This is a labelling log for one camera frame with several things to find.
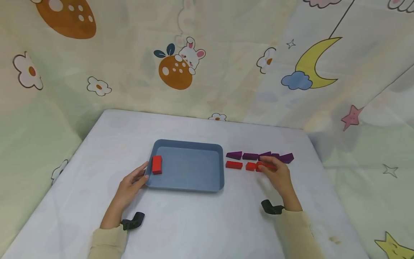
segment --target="right hand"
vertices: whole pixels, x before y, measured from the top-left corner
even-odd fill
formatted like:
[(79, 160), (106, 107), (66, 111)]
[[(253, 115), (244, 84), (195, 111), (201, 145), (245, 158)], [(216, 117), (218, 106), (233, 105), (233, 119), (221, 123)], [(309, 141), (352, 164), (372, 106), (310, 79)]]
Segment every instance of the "right hand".
[(260, 160), (263, 164), (271, 166), (266, 167), (259, 165), (259, 169), (269, 178), (270, 183), (280, 196), (283, 197), (294, 192), (292, 181), (290, 179), (290, 171), (285, 163), (275, 157), (268, 156), (260, 157)]

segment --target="cartoon wallpaper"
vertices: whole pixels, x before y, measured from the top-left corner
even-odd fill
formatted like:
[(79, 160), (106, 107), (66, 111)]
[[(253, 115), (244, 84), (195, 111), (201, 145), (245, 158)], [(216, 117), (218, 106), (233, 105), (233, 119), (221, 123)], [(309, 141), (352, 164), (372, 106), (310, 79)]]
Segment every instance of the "cartoon wallpaper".
[[(413, 12), (414, 0), (2, 1), (0, 169), (14, 173), (0, 192), (25, 209), (0, 203), (0, 255), (119, 108), (305, 130), (368, 256), (412, 259)], [(27, 177), (29, 200), (8, 191)]]

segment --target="wrist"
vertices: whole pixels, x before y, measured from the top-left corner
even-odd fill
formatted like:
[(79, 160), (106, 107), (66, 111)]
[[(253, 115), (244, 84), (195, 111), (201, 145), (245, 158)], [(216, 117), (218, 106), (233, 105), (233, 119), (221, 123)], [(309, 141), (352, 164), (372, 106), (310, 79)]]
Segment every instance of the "wrist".
[(285, 194), (284, 196), (282, 196), (282, 200), (283, 200), (283, 205), (285, 207), (285, 210), (302, 211), (302, 205), (294, 191), (289, 192), (288, 194)]
[(292, 197), (296, 197), (296, 192), (293, 189), (293, 186), (290, 186), (288, 188), (280, 190), (279, 195), (282, 197), (282, 199), (289, 199)]

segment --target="finger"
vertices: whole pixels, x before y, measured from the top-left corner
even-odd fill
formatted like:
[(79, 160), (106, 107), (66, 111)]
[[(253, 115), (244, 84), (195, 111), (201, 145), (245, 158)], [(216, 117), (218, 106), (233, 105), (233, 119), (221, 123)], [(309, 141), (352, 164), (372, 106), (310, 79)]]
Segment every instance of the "finger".
[(134, 171), (130, 172), (129, 175), (126, 176), (131, 182), (134, 179), (134, 177), (138, 176), (142, 173), (142, 170), (144, 170), (148, 165), (148, 161), (146, 161), (144, 164), (142, 164), (140, 167), (136, 168)]
[(141, 175), (141, 176), (135, 177), (135, 178), (132, 180), (131, 184), (134, 184), (135, 182), (139, 181), (142, 177), (144, 177), (144, 176), (143, 176), (143, 175)]
[(262, 162), (276, 166), (277, 169), (279, 169), (282, 166), (285, 166), (285, 164), (282, 161), (280, 161), (279, 159), (275, 157), (263, 156), (263, 157), (260, 157), (260, 160), (262, 160)]
[(264, 165), (259, 165), (259, 169), (265, 176), (267, 176), (269, 179), (271, 178), (273, 172), (270, 171), (269, 168), (265, 167)]
[(141, 170), (136, 176), (134, 176), (134, 178), (133, 178), (134, 181), (137, 181), (137, 180), (139, 180), (139, 178), (143, 177), (144, 174), (145, 174), (145, 171), (146, 171), (146, 169)]
[(134, 190), (135, 193), (137, 193), (141, 187), (148, 181), (149, 175), (144, 175), (139, 179), (137, 182), (134, 183), (134, 185), (131, 186), (131, 188)]

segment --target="blue cloud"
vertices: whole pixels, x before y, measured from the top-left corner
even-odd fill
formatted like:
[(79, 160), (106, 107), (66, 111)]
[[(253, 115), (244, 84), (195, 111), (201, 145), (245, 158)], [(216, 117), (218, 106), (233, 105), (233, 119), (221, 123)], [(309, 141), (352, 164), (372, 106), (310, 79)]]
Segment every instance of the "blue cloud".
[(309, 76), (305, 75), (302, 71), (293, 72), (293, 74), (282, 78), (282, 85), (288, 86), (291, 90), (307, 90), (312, 84), (312, 81), (309, 80)]

